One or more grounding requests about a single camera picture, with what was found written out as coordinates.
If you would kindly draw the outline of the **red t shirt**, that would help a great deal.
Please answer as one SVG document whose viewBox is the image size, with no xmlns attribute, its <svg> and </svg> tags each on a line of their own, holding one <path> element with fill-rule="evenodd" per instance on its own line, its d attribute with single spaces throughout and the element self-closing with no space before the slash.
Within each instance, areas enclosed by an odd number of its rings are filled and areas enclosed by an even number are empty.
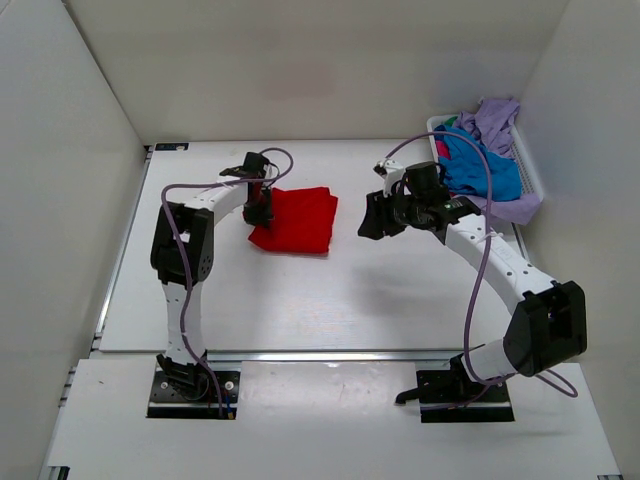
<svg viewBox="0 0 640 480">
<path fill-rule="evenodd" d="M 273 219 L 248 236 L 270 253 L 326 256 L 329 253 L 338 198 L 328 187 L 272 190 Z"/>
</svg>

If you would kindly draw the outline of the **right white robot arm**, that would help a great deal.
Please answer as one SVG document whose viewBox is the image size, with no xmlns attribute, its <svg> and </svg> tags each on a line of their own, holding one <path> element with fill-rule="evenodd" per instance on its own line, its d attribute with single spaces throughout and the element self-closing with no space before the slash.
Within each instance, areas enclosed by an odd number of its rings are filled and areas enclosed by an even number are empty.
<svg viewBox="0 0 640 480">
<path fill-rule="evenodd" d="M 485 382 L 533 377 L 586 351 L 583 289 L 558 282 L 518 254 L 471 200 L 449 194 L 436 163 L 403 167 L 387 159 L 374 171 L 384 186 L 367 195 L 359 236 L 380 240 L 408 227 L 432 233 L 476 269 L 511 316 L 502 338 L 463 353 L 461 367 L 448 376 L 453 396 L 471 400 Z"/>
</svg>

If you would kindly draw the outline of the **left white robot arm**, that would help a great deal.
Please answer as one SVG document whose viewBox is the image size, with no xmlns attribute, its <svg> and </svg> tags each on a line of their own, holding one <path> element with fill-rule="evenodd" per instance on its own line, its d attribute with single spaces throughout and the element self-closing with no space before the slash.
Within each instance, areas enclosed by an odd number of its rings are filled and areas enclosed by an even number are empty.
<svg viewBox="0 0 640 480">
<path fill-rule="evenodd" d="M 161 192 L 150 263 L 167 304 L 168 341 L 160 363 L 181 365 L 174 385 L 188 398 L 208 389 L 201 330 L 201 293 L 214 264 L 215 227 L 242 210 L 250 226 L 270 227 L 271 186 L 280 170 L 265 151 L 249 152 L 241 165 L 222 170 L 212 184 L 171 184 Z"/>
</svg>

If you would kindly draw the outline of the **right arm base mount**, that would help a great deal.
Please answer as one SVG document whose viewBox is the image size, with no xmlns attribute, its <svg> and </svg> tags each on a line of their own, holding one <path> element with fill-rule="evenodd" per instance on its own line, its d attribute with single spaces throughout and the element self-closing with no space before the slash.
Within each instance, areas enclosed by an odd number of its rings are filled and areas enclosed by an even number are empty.
<svg viewBox="0 0 640 480">
<path fill-rule="evenodd" d="M 487 386 L 473 382 L 462 355 L 439 367 L 418 366 L 416 386 L 396 395 L 394 403 L 419 404 L 423 424 L 509 423 L 515 421 L 505 383 Z"/>
</svg>

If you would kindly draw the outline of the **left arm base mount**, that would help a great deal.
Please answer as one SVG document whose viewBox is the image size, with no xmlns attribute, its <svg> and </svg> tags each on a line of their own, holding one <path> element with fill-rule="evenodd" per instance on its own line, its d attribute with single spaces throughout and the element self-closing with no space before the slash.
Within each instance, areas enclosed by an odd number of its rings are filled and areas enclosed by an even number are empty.
<svg viewBox="0 0 640 480">
<path fill-rule="evenodd" d="M 241 387 L 239 363 L 217 364 L 213 373 L 201 365 L 182 365 L 156 356 L 146 416 L 152 419 L 235 420 Z"/>
</svg>

